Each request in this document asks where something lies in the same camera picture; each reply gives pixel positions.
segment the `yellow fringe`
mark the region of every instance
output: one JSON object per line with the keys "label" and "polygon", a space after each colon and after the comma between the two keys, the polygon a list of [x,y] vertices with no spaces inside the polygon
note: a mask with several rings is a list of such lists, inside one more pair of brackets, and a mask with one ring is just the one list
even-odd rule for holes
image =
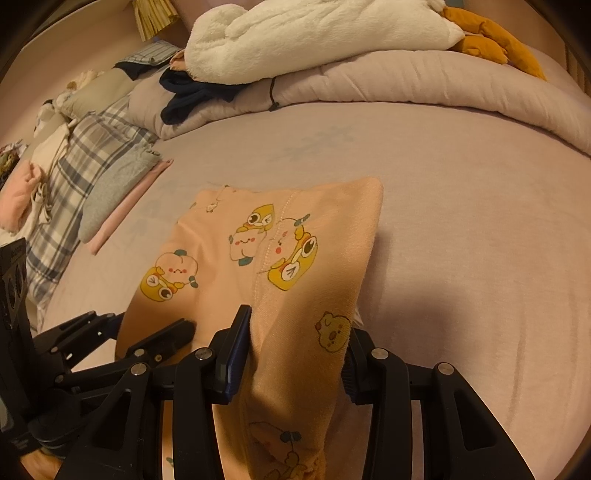
{"label": "yellow fringe", "polygon": [[158,35],[179,19],[170,0],[133,0],[135,22],[143,41]]}

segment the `plush toy's orange foot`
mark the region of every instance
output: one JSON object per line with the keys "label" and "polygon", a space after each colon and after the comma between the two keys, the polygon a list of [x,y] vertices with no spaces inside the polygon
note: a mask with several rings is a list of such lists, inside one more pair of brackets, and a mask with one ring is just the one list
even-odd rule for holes
{"label": "plush toy's orange foot", "polygon": [[461,39],[450,50],[494,61],[501,65],[509,62],[507,51],[503,47],[496,41],[479,35],[466,35],[465,38]]}
{"label": "plush toy's orange foot", "polygon": [[449,21],[454,22],[462,30],[468,33],[484,35],[484,37],[495,41],[506,51],[507,58],[509,58],[509,61],[515,65],[515,67],[522,72],[546,80],[544,72],[533,54],[525,45],[523,45],[523,43],[517,40],[499,24],[494,23],[488,18],[464,10],[463,8],[445,7],[441,15]]}

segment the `plaid blanket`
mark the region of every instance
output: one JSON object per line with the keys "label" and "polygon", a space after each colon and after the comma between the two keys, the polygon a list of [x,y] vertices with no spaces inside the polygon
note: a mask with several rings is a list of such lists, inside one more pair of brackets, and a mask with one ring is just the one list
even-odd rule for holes
{"label": "plaid blanket", "polygon": [[101,113],[85,115],[70,136],[66,155],[51,171],[51,221],[38,225],[27,242],[28,294],[38,306],[39,323],[78,245],[82,206],[96,181],[133,146],[157,139],[127,121],[128,104],[124,97]]}

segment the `bed sheet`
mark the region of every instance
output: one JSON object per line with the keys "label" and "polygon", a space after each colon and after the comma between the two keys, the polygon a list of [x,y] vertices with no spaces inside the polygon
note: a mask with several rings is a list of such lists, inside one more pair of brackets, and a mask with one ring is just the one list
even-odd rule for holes
{"label": "bed sheet", "polygon": [[[155,148],[174,164],[96,257],[77,249],[45,328],[125,310],[201,189],[376,176],[385,191],[359,298],[367,329],[406,362],[455,364],[536,479],[563,469],[591,423],[587,156],[500,115],[379,102],[242,115]],[[329,447],[327,478],[361,477],[369,417],[350,409],[343,394],[330,435],[348,435],[351,450]]]}

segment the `black cord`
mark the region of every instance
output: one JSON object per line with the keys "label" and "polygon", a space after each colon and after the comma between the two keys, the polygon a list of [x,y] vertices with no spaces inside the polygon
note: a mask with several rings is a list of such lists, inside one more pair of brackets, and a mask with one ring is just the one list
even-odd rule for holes
{"label": "black cord", "polygon": [[277,77],[273,77],[271,79],[271,87],[269,88],[269,97],[271,97],[271,106],[269,107],[269,111],[270,112],[274,112],[275,110],[277,110],[278,108],[281,107],[281,105],[279,105],[279,103],[277,103],[275,101],[275,99],[273,98],[273,88],[275,87],[275,79]]}

